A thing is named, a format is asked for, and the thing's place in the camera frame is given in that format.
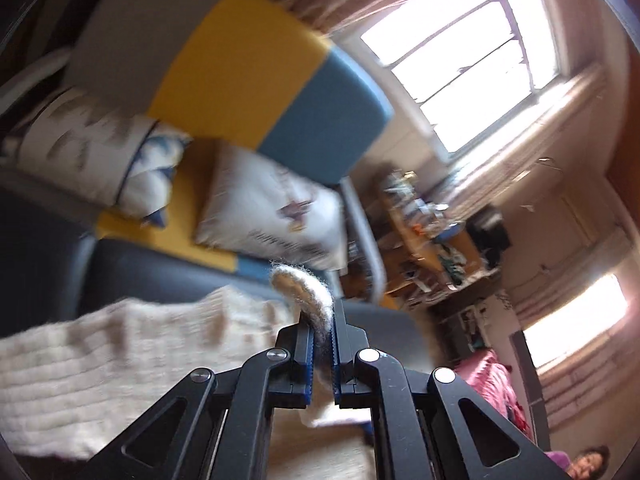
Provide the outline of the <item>pink blanket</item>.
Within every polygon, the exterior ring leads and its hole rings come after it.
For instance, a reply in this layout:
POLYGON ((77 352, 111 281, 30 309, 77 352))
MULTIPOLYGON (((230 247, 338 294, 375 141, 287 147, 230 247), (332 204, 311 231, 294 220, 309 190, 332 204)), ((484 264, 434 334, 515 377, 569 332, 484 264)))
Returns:
POLYGON ((502 364, 494 350, 477 350, 454 370, 529 440, 533 439, 525 412, 512 386, 511 367, 502 364))

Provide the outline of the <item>large bright window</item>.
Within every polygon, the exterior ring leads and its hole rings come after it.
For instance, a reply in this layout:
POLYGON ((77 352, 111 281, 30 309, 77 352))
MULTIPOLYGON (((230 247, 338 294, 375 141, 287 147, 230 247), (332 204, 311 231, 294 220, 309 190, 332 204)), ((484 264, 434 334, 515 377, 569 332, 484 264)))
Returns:
POLYGON ((544 0, 408 0, 359 39, 449 158, 534 104, 560 73, 544 0))

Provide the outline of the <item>cluttered wooden shelf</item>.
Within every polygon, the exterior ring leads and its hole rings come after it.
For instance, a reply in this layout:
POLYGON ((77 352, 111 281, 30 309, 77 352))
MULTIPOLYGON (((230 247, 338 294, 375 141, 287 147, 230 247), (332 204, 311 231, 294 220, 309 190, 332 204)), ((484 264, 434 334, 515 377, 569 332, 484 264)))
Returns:
POLYGON ((356 193, 381 259, 382 306, 464 309, 500 288, 502 249, 484 246, 446 204, 424 202, 411 172, 382 166, 356 193))

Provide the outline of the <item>grey yellow blue sofa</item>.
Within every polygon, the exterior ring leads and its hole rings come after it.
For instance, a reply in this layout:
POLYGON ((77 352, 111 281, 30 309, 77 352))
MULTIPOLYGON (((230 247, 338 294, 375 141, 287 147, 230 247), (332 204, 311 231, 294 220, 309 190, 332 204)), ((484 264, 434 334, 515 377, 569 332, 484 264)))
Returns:
POLYGON ((109 243, 132 243, 264 280, 274 260, 194 242, 216 162, 228 142, 341 195, 346 235, 363 219, 347 177, 393 114, 344 51, 269 0, 92 0, 76 38, 1 90, 1 140, 55 91, 78 87, 130 114, 192 136, 163 229, 93 205, 1 161, 1 179, 41 208, 109 243))

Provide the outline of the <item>white deer print pillow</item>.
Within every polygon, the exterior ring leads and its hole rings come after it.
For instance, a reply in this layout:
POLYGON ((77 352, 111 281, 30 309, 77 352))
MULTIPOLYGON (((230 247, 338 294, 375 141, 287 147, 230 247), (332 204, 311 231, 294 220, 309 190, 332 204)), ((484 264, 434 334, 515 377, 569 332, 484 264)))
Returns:
POLYGON ((341 195, 224 141, 194 242, 318 271, 347 264, 341 195))

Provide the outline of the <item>cream knitted sweater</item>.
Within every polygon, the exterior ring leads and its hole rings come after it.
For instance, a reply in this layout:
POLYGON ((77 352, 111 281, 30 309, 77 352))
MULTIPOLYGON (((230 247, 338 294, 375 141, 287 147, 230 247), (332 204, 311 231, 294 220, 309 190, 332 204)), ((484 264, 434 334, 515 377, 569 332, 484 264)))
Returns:
POLYGON ((77 320, 46 324, 1 343, 1 474, 25 477, 22 457, 90 460, 198 367, 216 373, 272 348, 279 330, 308 315, 314 331, 310 407, 276 422, 276 479, 370 479, 373 454, 341 426, 361 410, 332 399, 334 300, 297 266, 270 273, 259 299, 226 285, 190 304, 125 298, 77 320))

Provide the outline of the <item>white blue patterned pillow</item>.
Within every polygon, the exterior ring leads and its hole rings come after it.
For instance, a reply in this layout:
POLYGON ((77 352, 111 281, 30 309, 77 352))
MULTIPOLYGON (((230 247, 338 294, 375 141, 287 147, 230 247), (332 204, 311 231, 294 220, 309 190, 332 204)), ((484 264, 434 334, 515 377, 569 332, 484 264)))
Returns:
POLYGON ((192 136, 78 87, 53 92, 1 140, 1 160, 86 202, 163 229, 192 136))

